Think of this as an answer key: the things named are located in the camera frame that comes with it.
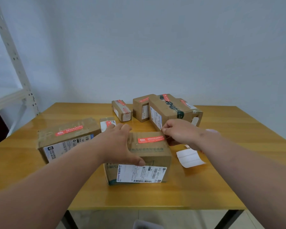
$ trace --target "floor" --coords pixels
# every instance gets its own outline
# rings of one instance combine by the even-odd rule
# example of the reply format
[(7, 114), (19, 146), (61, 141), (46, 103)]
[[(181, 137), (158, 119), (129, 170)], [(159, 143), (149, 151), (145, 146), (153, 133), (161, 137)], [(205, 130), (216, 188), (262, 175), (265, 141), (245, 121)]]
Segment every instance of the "floor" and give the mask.
[[(136, 219), (164, 226), (165, 229), (214, 229), (225, 210), (105, 210), (70, 211), (79, 229), (132, 229)], [(60, 223), (56, 229), (64, 229)], [(263, 229), (249, 211), (244, 211), (230, 229)]]

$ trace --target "table leg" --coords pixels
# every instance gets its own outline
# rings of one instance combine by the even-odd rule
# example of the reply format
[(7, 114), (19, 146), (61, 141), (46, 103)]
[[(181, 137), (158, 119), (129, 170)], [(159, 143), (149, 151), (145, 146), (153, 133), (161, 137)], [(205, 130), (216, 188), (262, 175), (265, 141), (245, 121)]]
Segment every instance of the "table leg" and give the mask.
[(61, 222), (64, 224), (66, 229), (78, 229), (74, 219), (72, 218), (71, 213), (67, 210), (64, 216), (61, 219)]
[(228, 210), (215, 229), (228, 229), (244, 210)]

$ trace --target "small cardboard box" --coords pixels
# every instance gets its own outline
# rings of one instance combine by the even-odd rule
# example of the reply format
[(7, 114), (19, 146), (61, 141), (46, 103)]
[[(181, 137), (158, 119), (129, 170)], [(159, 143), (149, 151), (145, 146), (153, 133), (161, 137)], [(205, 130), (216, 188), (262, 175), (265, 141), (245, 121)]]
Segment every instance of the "small cardboard box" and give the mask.
[(200, 125), (203, 112), (181, 98), (177, 98), (177, 100), (180, 100), (181, 103), (183, 103), (185, 106), (189, 107), (193, 111), (192, 124), (198, 127)]
[[(158, 183), (167, 181), (172, 154), (162, 132), (130, 133), (127, 146), (130, 152), (143, 158), (146, 165), (138, 167), (135, 165), (105, 163), (104, 169), (106, 180), (109, 185), (125, 183)], [(164, 172), (164, 176), (157, 179), (156, 174), (158, 175), (157, 172), (159, 172), (159, 170)], [(136, 174), (139, 176), (140, 174), (144, 174), (146, 177), (137, 177)]]
[(149, 120), (149, 96), (155, 96), (155, 94), (133, 99), (133, 117), (140, 122)]
[(112, 101), (112, 110), (121, 122), (129, 121), (132, 119), (132, 111), (126, 106), (122, 100)]
[(37, 148), (46, 163), (101, 133), (95, 119), (87, 118), (38, 131)]
[(100, 119), (101, 124), (101, 131), (104, 132), (109, 125), (116, 125), (116, 121), (113, 117), (107, 117), (107, 118), (101, 118)]
[(193, 111), (171, 94), (149, 97), (149, 115), (155, 129), (161, 131), (162, 126), (170, 119), (183, 119), (191, 122)]

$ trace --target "wooden tabletop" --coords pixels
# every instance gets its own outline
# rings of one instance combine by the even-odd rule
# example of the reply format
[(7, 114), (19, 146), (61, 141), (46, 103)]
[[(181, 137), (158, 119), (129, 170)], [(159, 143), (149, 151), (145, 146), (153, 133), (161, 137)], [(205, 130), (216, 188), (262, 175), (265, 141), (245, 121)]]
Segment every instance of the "wooden tabletop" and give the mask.
[[(201, 128), (212, 128), (239, 145), (286, 164), (286, 140), (237, 107), (197, 106), (203, 110)], [(45, 164), (36, 150), (37, 131), (93, 117), (114, 116), (111, 104), (55, 103), (0, 143), (0, 190), (40, 169)], [(149, 121), (127, 122), (134, 132), (155, 131)], [(77, 194), (70, 210), (80, 209), (245, 209), (206, 156), (199, 152), (204, 165), (183, 168), (171, 147), (172, 165), (167, 183), (107, 186), (100, 166)]]

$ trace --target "forearm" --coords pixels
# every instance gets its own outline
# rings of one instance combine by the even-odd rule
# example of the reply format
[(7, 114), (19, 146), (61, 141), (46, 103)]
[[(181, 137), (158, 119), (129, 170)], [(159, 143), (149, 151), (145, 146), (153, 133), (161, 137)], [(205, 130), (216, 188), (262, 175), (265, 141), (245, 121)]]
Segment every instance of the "forearm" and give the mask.
[(0, 192), (0, 228), (55, 228), (100, 164), (94, 153), (79, 145)]
[(215, 133), (200, 132), (196, 138), (195, 144), (259, 222), (265, 228), (286, 228), (286, 166)]

